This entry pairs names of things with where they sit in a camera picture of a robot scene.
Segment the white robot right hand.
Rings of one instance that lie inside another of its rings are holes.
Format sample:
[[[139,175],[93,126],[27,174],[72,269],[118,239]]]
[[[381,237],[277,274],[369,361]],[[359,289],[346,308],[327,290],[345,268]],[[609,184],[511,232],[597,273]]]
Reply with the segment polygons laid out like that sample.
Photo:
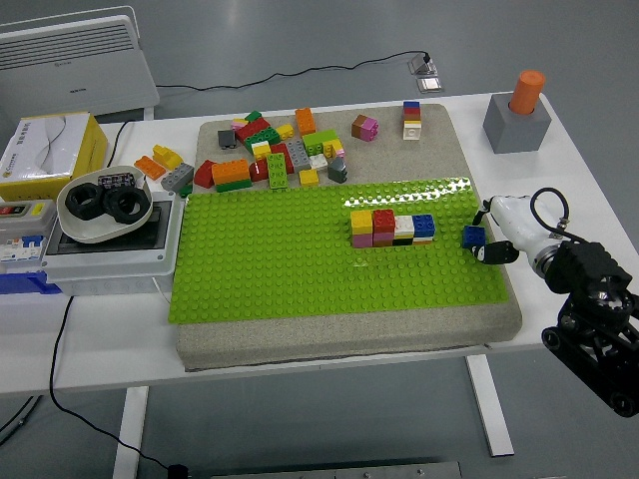
[[[523,252],[531,268],[542,275],[542,267],[551,262],[560,240],[535,217],[531,200],[531,196],[494,196],[483,202],[471,224],[479,226],[483,217],[490,215],[505,241],[475,247],[473,254],[481,262],[507,264],[515,262]]]

